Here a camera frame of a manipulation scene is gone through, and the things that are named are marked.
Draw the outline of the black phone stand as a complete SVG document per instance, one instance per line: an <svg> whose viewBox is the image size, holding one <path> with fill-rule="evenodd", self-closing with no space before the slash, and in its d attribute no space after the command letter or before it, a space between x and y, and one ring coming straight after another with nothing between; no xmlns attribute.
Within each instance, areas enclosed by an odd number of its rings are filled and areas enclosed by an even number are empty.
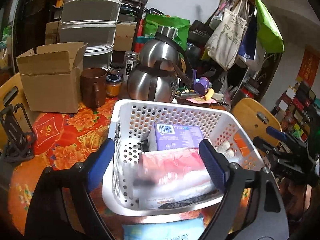
<svg viewBox="0 0 320 240"><path fill-rule="evenodd" d="M24 114L30 128L29 132L22 130L14 115L19 109L21 109ZM5 107L5 109L1 111L1 125L8 138L1 153L1 160L7 163L21 163L33 159L35 157L33 144L36 140L36 134L28 119L24 105L18 103L14 106L9 104Z"/></svg>

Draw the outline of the beige canvas tote bag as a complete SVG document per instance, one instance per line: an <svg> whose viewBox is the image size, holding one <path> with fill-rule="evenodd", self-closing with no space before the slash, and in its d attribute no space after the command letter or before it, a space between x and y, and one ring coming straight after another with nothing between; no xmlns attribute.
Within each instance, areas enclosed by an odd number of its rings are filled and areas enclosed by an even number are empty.
<svg viewBox="0 0 320 240"><path fill-rule="evenodd" d="M226 8L222 21L206 43L208 56L225 71L235 64L247 30L248 11L248 0L240 0L232 9Z"/></svg>

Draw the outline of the steel gourd-shaped kettle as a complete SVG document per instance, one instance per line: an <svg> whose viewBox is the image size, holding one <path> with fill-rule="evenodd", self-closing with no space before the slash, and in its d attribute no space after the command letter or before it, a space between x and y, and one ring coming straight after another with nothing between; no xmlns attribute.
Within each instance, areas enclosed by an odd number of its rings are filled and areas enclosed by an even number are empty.
<svg viewBox="0 0 320 240"><path fill-rule="evenodd" d="M154 39L139 52L139 64L131 71L127 93L133 100L171 103L178 79L189 89L194 84L193 68L184 49L173 38L176 29L158 26Z"/></svg>

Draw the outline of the brown ceramic mug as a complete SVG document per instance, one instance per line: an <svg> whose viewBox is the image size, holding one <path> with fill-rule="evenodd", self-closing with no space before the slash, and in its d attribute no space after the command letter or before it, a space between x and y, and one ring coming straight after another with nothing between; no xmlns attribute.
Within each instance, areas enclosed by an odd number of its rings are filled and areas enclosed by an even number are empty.
<svg viewBox="0 0 320 240"><path fill-rule="evenodd" d="M89 108L101 107L106 101L106 76L103 68L84 69L80 76L82 103Z"/></svg>

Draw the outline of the light blue tissue pack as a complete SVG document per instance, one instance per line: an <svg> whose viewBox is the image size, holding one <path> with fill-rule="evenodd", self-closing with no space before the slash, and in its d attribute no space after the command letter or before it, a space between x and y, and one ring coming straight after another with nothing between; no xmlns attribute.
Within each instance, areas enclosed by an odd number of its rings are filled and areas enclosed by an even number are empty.
<svg viewBox="0 0 320 240"><path fill-rule="evenodd" d="M123 239L199 239L204 232L203 218L162 224L123 225Z"/></svg>

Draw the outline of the white perforated plastic basket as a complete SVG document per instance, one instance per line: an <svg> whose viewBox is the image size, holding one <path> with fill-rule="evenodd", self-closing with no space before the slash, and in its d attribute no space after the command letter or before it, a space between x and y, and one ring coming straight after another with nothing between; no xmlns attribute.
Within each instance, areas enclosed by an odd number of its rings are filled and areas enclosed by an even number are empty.
<svg viewBox="0 0 320 240"><path fill-rule="evenodd" d="M168 215L219 203L223 194L199 154L204 139L244 169L264 166L236 118L218 109L120 100L108 137L115 151L103 176L103 201L122 216Z"/></svg>

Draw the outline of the green shopping bag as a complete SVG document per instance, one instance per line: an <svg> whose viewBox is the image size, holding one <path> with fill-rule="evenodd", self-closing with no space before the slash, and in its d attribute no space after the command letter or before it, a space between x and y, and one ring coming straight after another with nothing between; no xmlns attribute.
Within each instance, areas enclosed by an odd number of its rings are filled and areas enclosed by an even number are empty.
<svg viewBox="0 0 320 240"><path fill-rule="evenodd" d="M143 36L154 37L159 26L172 27L175 29L173 40L184 50L187 47L190 21L178 16L159 14L159 11L152 8L146 11L143 23Z"/></svg>

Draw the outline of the red wall poster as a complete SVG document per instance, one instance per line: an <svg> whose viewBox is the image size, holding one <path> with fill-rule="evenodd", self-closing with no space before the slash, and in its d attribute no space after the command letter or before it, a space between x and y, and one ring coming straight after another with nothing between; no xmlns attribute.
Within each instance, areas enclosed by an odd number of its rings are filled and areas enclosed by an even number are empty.
<svg viewBox="0 0 320 240"><path fill-rule="evenodd" d="M303 59L296 80L306 82L310 87L313 86L319 67L319 51L310 45L305 46Z"/></svg>

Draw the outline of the pink wet wipes pack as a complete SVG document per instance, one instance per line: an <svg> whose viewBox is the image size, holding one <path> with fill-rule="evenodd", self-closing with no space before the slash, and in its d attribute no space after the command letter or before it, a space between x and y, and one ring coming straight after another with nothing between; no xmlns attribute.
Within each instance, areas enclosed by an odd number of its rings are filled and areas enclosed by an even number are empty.
<svg viewBox="0 0 320 240"><path fill-rule="evenodd" d="M174 209L178 202L217 192L198 148L144 152L133 171L133 196L141 210Z"/></svg>

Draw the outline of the orange jar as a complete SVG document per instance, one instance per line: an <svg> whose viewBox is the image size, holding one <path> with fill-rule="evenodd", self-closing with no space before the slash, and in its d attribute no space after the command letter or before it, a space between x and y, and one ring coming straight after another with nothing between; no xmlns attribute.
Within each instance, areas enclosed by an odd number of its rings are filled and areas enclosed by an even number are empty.
<svg viewBox="0 0 320 240"><path fill-rule="evenodd" d="M106 76L106 95L109 98L115 98L120 93L121 77L117 74Z"/></svg>

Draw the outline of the small white plush toy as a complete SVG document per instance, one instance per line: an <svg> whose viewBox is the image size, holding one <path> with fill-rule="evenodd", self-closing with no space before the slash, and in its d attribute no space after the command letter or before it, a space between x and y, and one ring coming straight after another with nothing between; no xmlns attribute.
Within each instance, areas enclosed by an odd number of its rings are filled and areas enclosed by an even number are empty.
<svg viewBox="0 0 320 240"><path fill-rule="evenodd" d="M231 144L228 141L222 142L220 145L214 146L217 153L221 153L227 159L235 157L235 152L231 149Z"/></svg>

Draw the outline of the right wooden chair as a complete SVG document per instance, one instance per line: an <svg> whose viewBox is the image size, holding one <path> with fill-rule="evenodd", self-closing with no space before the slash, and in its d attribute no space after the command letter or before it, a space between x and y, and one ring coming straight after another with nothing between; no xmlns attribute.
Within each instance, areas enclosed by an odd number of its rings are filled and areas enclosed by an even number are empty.
<svg viewBox="0 0 320 240"><path fill-rule="evenodd" d="M272 146L279 144L279 140L266 133L266 128L271 126L281 132L280 122L259 102L252 98L241 99L231 112L251 140L259 136Z"/></svg>

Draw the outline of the green hanging bag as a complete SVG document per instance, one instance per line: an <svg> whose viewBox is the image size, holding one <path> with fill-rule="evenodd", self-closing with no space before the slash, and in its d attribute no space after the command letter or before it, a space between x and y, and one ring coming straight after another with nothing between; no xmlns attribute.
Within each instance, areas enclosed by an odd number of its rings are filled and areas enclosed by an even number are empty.
<svg viewBox="0 0 320 240"><path fill-rule="evenodd" d="M257 38L267 53L283 53L284 41L272 15L261 0L255 0Z"/></svg>

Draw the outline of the shelf with boxes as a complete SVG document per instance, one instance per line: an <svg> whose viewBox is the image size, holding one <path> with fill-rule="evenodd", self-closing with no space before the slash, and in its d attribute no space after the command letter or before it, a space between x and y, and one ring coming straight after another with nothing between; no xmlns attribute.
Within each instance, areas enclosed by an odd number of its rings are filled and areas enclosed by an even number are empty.
<svg viewBox="0 0 320 240"><path fill-rule="evenodd" d="M271 111L281 129L302 142L319 128L319 98L305 81L290 86Z"/></svg>

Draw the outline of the purple box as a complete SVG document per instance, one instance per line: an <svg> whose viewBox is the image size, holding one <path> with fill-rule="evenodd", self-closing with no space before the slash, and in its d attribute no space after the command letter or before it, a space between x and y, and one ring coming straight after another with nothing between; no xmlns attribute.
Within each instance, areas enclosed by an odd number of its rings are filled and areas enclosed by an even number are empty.
<svg viewBox="0 0 320 240"><path fill-rule="evenodd" d="M177 148L198 148L204 139L196 126L154 123L148 136L149 151L163 151Z"/></svg>

